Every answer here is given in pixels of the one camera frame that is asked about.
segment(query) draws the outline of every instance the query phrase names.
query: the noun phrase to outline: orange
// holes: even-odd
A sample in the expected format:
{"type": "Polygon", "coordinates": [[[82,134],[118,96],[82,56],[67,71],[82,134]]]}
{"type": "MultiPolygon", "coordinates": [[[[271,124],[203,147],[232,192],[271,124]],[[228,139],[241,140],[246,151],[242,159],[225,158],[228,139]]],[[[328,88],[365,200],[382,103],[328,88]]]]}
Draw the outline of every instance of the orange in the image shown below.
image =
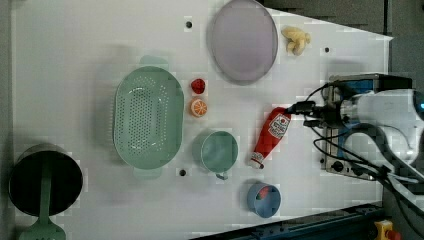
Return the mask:
{"type": "Polygon", "coordinates": [[[208,111],[208,106],[200,98],[194,98],[190,102],[190,112],[195,117],[202,117],[208,111]]]}

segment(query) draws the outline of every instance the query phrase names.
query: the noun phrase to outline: black pot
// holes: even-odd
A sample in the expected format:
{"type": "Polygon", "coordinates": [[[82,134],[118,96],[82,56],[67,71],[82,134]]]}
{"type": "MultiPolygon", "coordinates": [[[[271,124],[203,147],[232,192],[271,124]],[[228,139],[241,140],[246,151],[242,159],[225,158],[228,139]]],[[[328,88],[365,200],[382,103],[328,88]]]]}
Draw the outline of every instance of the black pot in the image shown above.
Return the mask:
{"type": "Polygon", "coordinates": [[[49,215],[69,208],[78,198],[83,175],[78,164],[55,145],[41,144],[28,149],[18,160],[9,179],[9,197],[22,212],[39,216],[43,164],[51,169],[49,215]]]}

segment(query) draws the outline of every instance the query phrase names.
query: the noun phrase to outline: green mug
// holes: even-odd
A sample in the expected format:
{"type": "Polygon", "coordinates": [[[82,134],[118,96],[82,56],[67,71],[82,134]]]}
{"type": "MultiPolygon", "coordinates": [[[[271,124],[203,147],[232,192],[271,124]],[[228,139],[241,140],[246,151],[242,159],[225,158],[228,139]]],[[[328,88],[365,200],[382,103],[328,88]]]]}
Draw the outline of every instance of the green mug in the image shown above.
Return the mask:
{"type": "Polygon", "coordinates": [[[238,145],[230,133],[209,130],[196,137],[192,154],[196,161],[214,172],[217,178],[226,180],[227,171],[237,160],[238,145]]]}

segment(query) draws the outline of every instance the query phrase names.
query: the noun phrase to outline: blue bowl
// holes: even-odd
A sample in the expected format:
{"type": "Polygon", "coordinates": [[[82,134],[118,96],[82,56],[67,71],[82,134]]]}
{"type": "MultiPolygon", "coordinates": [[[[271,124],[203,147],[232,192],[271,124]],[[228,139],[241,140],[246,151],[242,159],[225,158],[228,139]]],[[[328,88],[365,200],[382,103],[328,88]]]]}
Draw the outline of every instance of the blue bowl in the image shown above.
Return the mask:
{"type": "Polygon", "coordinates": [[[262,218],[270,218],[280,208],[280,191],[272,185],[266,183],[254,184],[247,193],[247,205],[249,209],[262,218]],[[263,199],[256,199],[261,189],[269,187],[268,194],[263,199]]]}

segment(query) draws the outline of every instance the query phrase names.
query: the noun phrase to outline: tabletop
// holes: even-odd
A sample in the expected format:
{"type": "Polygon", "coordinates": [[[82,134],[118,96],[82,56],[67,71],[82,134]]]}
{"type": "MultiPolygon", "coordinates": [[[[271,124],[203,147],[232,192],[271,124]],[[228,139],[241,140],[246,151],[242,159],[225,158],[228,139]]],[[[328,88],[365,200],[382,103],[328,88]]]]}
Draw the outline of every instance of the tabletop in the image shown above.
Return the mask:
{"type": "MultiPolygon", "coordinates": [[[[80,165],[80,197],[52,217],[68,239],[188,239],[381,200],[380,184],[321,169],[312,144],[316,136],[298,116],[263,170],[247,162],[274,107],[304,100],[331,75],[387,73],[391,38],[268,9],[277,31],[296,26],[310,33],[312,42],[295,57],[286,53],[279,34],[271,70],[254,84],[239,86],[215,65],[207,41],[209,22],[226,2],[14,2],[15,159],[49,142],[80,165]],[[161,177],[140,181],[115,151],[112,123],[117,86],[146,54],[168,61],[186,105],[195,96],[191,81],[205,79],[209,111],[200,119],[184,113],[179,152],[161,177]],[[191,156],[192,141],[204,129],[226,130],[239,144],[226,181],[205,172],[191,156]],[[181,169],[186,176],[179,176],[181,169]],[[247,209],[247,191],[256,181],[281,192],[281,207],[269,219],[247,209]]],[[[17,226],[34,221],[16,210],[17,226]]]]}

